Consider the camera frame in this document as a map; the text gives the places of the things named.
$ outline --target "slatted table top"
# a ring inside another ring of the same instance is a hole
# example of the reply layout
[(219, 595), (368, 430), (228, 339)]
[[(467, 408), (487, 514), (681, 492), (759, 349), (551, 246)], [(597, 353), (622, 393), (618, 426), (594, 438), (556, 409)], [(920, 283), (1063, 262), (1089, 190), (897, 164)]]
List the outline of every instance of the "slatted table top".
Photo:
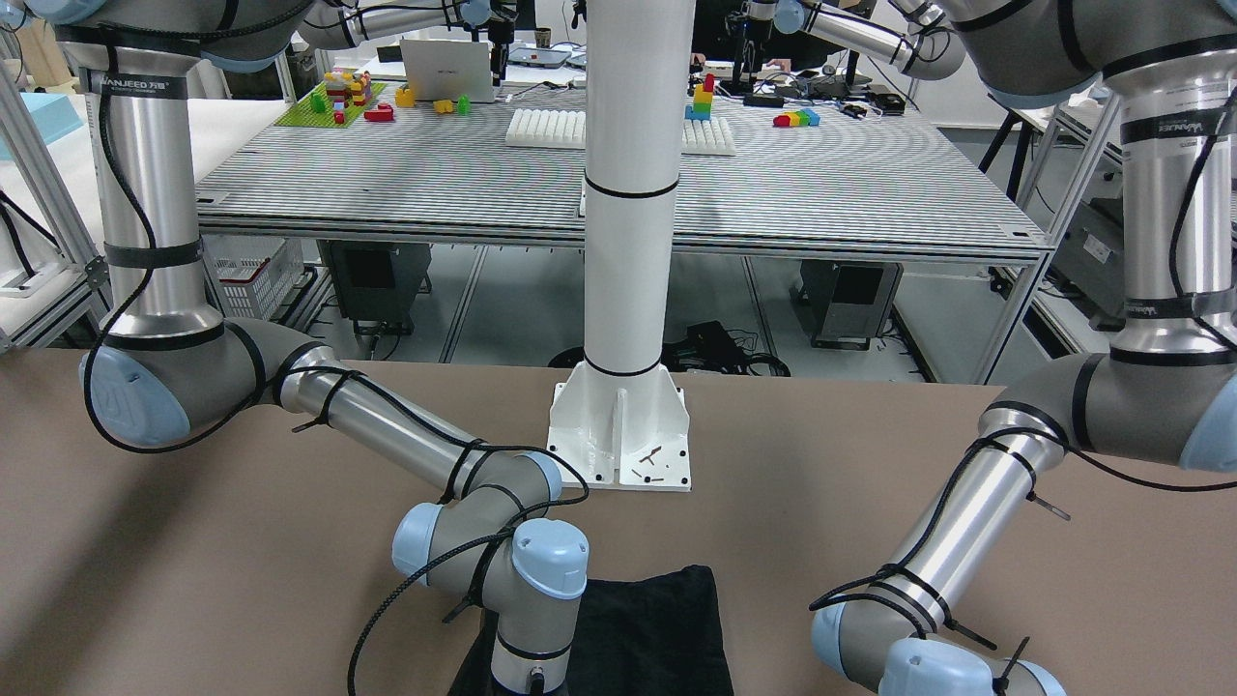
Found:
[[(583, 246), (584, 152), (503, 137), (517, 108), (584, 101), (580, 90), (537, 90), (468, 116), (418, 104), (393, 124), (270, 126), (199, 184), (203, 230)], [(778, 110), (719, 98), (738, 156), (684, 156), (675, 247), (1017, 265), (1047, 250), (1035, 224), (918, 112), (856, 121), (816, 111), (820, 127), (774, 129)]]

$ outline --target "computer case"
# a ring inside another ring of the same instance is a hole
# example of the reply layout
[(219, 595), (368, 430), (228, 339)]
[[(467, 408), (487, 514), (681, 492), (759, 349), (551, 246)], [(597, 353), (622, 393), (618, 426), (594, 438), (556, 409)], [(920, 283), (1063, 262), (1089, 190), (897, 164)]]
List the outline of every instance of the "computer case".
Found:
[(902, 279), (901, 263), (805, 260), (798, 299), (811, 310), (816, 347), (867, 351), (881, 334)]
[(383, 321), (388, 331), (412, 330), (412, 302), (429, 271), (428, 244), (320, 240), (344, 318)]

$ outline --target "white pillar base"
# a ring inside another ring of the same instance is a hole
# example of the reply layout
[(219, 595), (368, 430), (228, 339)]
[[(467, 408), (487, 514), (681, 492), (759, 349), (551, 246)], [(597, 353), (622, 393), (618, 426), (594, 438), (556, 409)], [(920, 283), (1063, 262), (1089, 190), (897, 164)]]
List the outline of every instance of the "white pillar base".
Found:
[[(565, 384), (554, 388), (548, 448), (591, 488), (687, 492), (691, 491), (688, 424), (683, 391), (666, 367), (638, 377), (611, 377), (580, 363)], [(576, 485), (575, 477), (562, 473), (564, 485)]]

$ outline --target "brown table surface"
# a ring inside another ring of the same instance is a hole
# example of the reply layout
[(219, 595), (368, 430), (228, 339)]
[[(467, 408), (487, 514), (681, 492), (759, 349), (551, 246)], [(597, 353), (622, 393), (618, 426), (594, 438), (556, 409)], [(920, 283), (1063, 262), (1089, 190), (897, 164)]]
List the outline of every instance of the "brown table surface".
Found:
[[(400, 582), (391, 534), (437, 491), (302, 417), (255, 409), (202, 445), (110, 449), (69, 351), (0, 357), (0, 694), (341, 694), (356, 633)], [(562, 372), (371, 363), (492, 443), (543, 443)], [(813, 656), (807, 605), (876, 570), (975, 436), (993, 389), (679, 376), (695, 491), (562, 511), (590, 576), (713, 567), (741, 695), (851, 695)], [(1121, 464), (1162, 481), (1165, 467)], [(1068, 461), (956, 613), (1075, 696), (1232, 692), (1232, 494), (1128, 486)], [(361, 694), (444, 694), (475, 614), (416, 587), (379, 624)]]

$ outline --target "black band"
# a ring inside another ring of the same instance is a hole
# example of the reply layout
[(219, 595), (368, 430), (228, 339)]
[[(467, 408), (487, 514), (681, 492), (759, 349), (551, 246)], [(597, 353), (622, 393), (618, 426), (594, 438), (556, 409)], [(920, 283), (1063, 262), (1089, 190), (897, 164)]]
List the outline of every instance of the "black band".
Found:
[(177, 246), (114, 246), (103, 244), (108, 265), (122, 268), (169, 268), (187, 266), (202, 260), (202, 239)]
[(236, 10), (240, 7), (240, 0), (228, 0), (224, 5), (224, 14), (219, 17), (219, 26), (215, 31), (223, 31), (225, 28), (231, 28), (233, 22), (236, 21)]
[(84, 70), (83, 89), (104, 96), (136, 96), (145, 99), (189, 98), (189, 80), (183, 77), (148, 75), (104, 70)]
[(193, 58), (202, 56), (202, 47), (193, 41), (150, 36), (145, 33), (129, 33), (121, 28), (56, 25), (56, 41), (63, 41), (67, 43), (92, 43), (95, 46), (109, 46), (115, 48), (137, 48), (141, 51), (172, 53), (176, 56), (189, 56)]
[(455, 466), (452, 467), (452, 473), (450, 476), (447, 477), (447, 490), (443, 491), (442, 497), (438, 498), (439, 506), (445, 506), (455, 499), (455, 480), (459, 478), (460, 470), (464, 469), (464, 462), (468, 460), (468, 456), (471, 455), (474, 450), (476, 450), (477, 445), (481, 445), (484, 443), (485, 440), (477, 438), (476, 440), (465, 445), (463, 450), (460, 450), (460, 456), (455, 459)]
[(1086, 450), (1087, 452), (1095, 451), (1095, 445), (1091, 444), (1091, 431), (1086, 425), (1086, 397), (1091, 391), (1091, 378), (1095, 377), (1095, 371), (1100, 367), (1100, 363), (1107, 359), (1103, 354), (1094, 354), (1090, 359), (1082, 363), (1082, 370), (1079, 371), (1079, 378), (1074, 381), (1074, 405), (1071, 408), (1071, 419), (1074, 423), (1074, 438), (1077, 440), (1079, 448)]
[(999, 435), (1001, 434), (997, 434), (993, 438), (981, 438), (976, 440), (976, 444), (992, 450), (998, 450), (1002, 454), (1012, 457), (1019, 465), (1022, 465), (1023, 471), (1027, 472), (1027, 477), (1030, 478), (1030, 490), (1034, 491), (1035, 485), (1039, 482), (1039, 477), (1035, 475), (1035, 467), (1030, 466), (1030, 462), (1027, 460), (1027, 457), (1022, 456), (1022, 452), (1014, 452), (1013, 450), (1009, 449), (1008, 445), (1001, 443), (999, 440), (996, 440), (996, 438), (999, 438)]
[(1228, 48), (1237, 48), (1237, 33), (1222, 33), (1220, 36), (1183, 41), (1181, 43), (1152, 48), (1150, 51), (1143, 51), (1142, 53), (1134, 53), (1133, 56), (1127, 56), (1119, 61), (1113, 61), (1103, 67), (1103, 77), (1110, 78), (1152, 63), (1184, 58), (1186, 56), (1196, 56), (1199, 53), (1209, 53), (1211, 51), (1225, 51)]
[(1124, 351), (1122, 347), (1110, 347), (1108, 356), (1113, 362), (1127, 366), (1155, 366), (1160, 368), (1199, 368), (1237, 363), (1237, 352), (1233, 351), (1220, 351), (1217, 354), (1142, 354)]
[(1061, 428), (1061, 424), (1056, 423), (1056, 419), (1044, 413), (1043, 409), (1032, 407), (1030, 404), (1024, 404), (1022, 402), (1004, 401), (1004, 402), (993, 402), (992, 404), (988, 405), (987, 409), (985, 409), (985, 413), (991, 412), (993, 409), (1009, 409), (1013, 412), (1022, 412), (1028, 417), (1037, 418), (1040, 422), (1043, 422), (1043, 424), (1047, 425), (1049, 430), (1053, 431), (1051, 435), (1059, 438), (1061, 443), (1069, 443), (1069, 438), (1066, 438), (1066, 430)]
[(898, 597), (902, 598), (903, 602), (905, 602), (907, 605), (910, 605), (912, 607), (914, 607), (914, 609), (917, 612), (919, 612), (919, 616), (922, 616), (923, 618), (928, 619), (928, 626), (931, 628), (933, 633), (936, 633), (938, 630), (940, 630), (936, 627), (936, 619), (933, 618), (931, 612), (929, 612), (927, 607), (924, 607), (919, 602), (914, 601), (914, 598), (912, 598), (909, 595), (907, 595), (902, 590), (899, 590), (899, 588), (889, 585), (888, 582), (881, 581), (881, 580), (873, 582), (868, 587), (880, 587), (881, 590), (884, 590), (886, 592), (892, 592), (893, 595), (897, 595)]
[(597, 185), (597, 183), (595, 180), (593, 180), (591, 178), (589, 178), (588, 173), (584, 174), (584, 180), (589, 184), (589, 188), (591, 188), (591, 189), (594, 189), (594, 190), (596, 190), (599, 193), (605, 193), (606, 195), (610, 195), (611, 198), (628, 198), (628, 199), (636, 199), (636, 198), (657, 198), (658, 195), (666, 195), (667, 193), (669, 193), (669, 192), (672, 192), (672, 190), (674, 190), (675, 188), (679, 187), (679, 179), (674, 179), (674, 183), (667, 185), (666, 188), (661, 188), (658, 190), (648, 190), (648, 192), (644, 192), (644, 193), (631, 193), (631, 192), (627, 192), (627, 190), (615, 190), (612, 188), (606, 188), (604, 185)]
[(1003, 22), (1004, 20), (1008, 20), (1009, 17), (1014, 16), (1016, 14), (1018, 14), (1019, 10), (1022, 10), (1027, 5), (1030, 5), (1032, 1), (1033, 0), (1012, 0), (1007, 5), (997, 7), (996, 10), (992, 10), (986, 15), (980, 15), (974, 20), (962, 20), (960, 22), (954, 22), (954, 28), (956, 28), (962, 33), (966, 33), (969, 31), (978, 31), (981, 28), (988, 28), (992, 25)]
[(325, 347), (325, 346), (327, 344), (323, 342), (322, 340), (310, 340), (308, 342), (302, 342), (296, 351), (288, 354), (288, 357), (285, 359), (282, 363), (280, 363), (280, 370), (275, 371), (275, 378), (271, 381), (272, 382), (271, 397), (275, 398), (276, 407), (281, 409), (283, 408), (283, 399), (281, 398), (281, 396), (283, 393), (283, 382), (288, 380), (288, 372), (291, 372), (292, 368), (296, 367), (297, 362), (301, 361), (301, 359), (306, 357), (306, 354), (318, 350), (318, 347)]
[(312, 422), (298, 425), (297, 428), (292, 429), (292, 433), (304, 433), (310, 428), (317, 428), (319, 425), (330, 428), (330, 405), (332, 403), (335, 402), (335, 396), (338, 396), (344, 389), (344, 387), (348, 386), (348, 381), (356, 380), (359, 377), (365, 377), (365, 373), (362, 373), (361, 371), (348, 371), (344, 373), (339, 373), (339, 380), (335, 381), (335, 384), (332, 384), (330, 389), (327, 391), (327, 397), (323, 398), (322, 401), (322, 409), (318, 410), (318, 415), (314, 417)]
[(1095, 74), (1095, 66), (1086, 59), (1079, 43), (1077, 27), (1074, 25), (1074, 0), (1056, 0), (1056, 28), (1061, 33), (1061, 45), (1070, 64), (1081, 72)]
[(507, 640), (502, 638), (501, 633), (497, 633), (496, 635), (499, 637), (499, 643), (502, 644), (502, 648), (506, 651), (524, 660), (553, 660), (554, 658), (562, 658), (563, 655), (567, 654), (568, 650), (571, 649), (571, 644), (568, 643), (565, 648), (559, 648), (558, 650), (554, 650), (552, 653), (529, 653), (528, 650), (521, 650), (520, 648), (516, 648), (511, 643), (507, 643)]
[(184, 351), (186, 347), (194, 347), (219, 337), (224, 334), (223, 321), (205, 330), (186, 333), (182, 335), (167, 335), (161, 337), (116, 335), (109, 333), (103, 337), (103, 344), (108, 347), (116, 347), (120, 351)]
[(1143, 140), (1164, 140), (1170, 137), (1225, 137), (1237, 132), (1233, 119), (1225, 117), (1225, 109), (1197, 109), (1178, 111), (1162, 116), (1150, 116), (1129, 121), (1121, 126), (1121, 141), (1126, 145)]
[(468, 496), (473, 491), (473, 481), (476, 478), (476, 475), (481, 472), (481, 467), (485, 466), (490, 455), (494, 455), (494, 450), (486, 450), (482, 452), (481, 459), (473, 465), (473, 471), (468, 472), (468, 478), (464, 480), (464, 496)]
[(599, 373), (605, 375), (605, 376), (610, 376), (610, 377), (640, 377), (640, 376), (642, 376), (644, 373), (651, 373), (651, 372), (656, 371), (657, 367), (662, 365), (661, 360), (658, 360), (656, 363), (653, 363), (652, 366), (648, 366), (647, 368), (644, 368), (642, 371), (633, 372), (633, 373), (618, 373), (618, 372), (614, 372), (614, 371), (607, 371), (607, 370), (602, 368), (601, 366), (594, 363), (593, 361), (589, 360), (589, 355), (588, 354), (584, 355), (584, 362), (589, 363), (589, 367), (591, 367), (593, 370), (597, 371)]
[(249, 354), (250, 362), (254, 363), (254, 394), (250, 397), (249, 405), (256, 407), (266, 392), (266, 362), (262, 361), (262, 352), (249, 331), (229, 320), (224, 321), (224, 326), (240, 340), (240, 344), (245, 346), (245, 352)]
[(923, 5), (919, 5), (914, 10), (910, 10), (909, 12), (902, 12), (902, 16), (907, 17), (910, 21), (915, 21), (919, 17), (922, 17), (923, 14), (927, 11), (928, 11), (928, 2), (924, 2)]

